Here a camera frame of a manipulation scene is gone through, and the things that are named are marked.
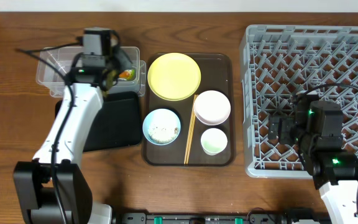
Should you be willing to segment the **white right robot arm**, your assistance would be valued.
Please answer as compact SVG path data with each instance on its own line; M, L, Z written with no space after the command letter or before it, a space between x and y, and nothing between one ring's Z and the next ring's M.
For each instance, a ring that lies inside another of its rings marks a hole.
M297 93L291 116L268 119L268 138L296 145L332 223L358 223L358 158L343 149L343 112L317 92Z

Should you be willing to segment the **light blue bowl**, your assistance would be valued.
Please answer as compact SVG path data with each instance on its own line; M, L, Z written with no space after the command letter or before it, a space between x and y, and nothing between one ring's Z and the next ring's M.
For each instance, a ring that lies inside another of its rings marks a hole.
M176 113L160 108L151 111L145 117L142 131L148 142L164 146L172 143L179 136L181 122Z

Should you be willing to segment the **rice leftovers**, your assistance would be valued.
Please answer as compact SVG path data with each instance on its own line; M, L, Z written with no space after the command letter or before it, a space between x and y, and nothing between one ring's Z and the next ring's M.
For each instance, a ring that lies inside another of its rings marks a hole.
M168 144L178 135L179 129L174 124L153 123L148 128L148 135L152 142L157 144Z

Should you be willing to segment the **pale green cup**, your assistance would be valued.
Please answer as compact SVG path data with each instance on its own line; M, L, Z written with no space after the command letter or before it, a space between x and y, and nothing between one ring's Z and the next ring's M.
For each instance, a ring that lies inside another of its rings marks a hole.
M215 156L225 150L228 140L226 134L218 128L209 128L201 135L201 147L209 156Z

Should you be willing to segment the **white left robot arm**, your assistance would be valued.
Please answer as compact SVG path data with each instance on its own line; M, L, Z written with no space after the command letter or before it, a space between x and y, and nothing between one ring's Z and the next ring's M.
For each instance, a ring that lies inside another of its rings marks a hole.
M51 130L31 161L19 161L14 185L25 223L112 223L113 209L95 202L81 172L81 160L104 94L132 67L115 30L86 28L76 44L82 52L63 74L41 58L41 50L22 50L51 68L64 82L64 96Z

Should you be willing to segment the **food wrapper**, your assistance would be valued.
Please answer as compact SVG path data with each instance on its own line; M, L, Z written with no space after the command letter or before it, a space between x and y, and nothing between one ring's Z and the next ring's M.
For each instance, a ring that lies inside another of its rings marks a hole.
M134 69L125 70L118 76L118 80L124 81L124 82L132 81L134 78L135 78L135 70Z

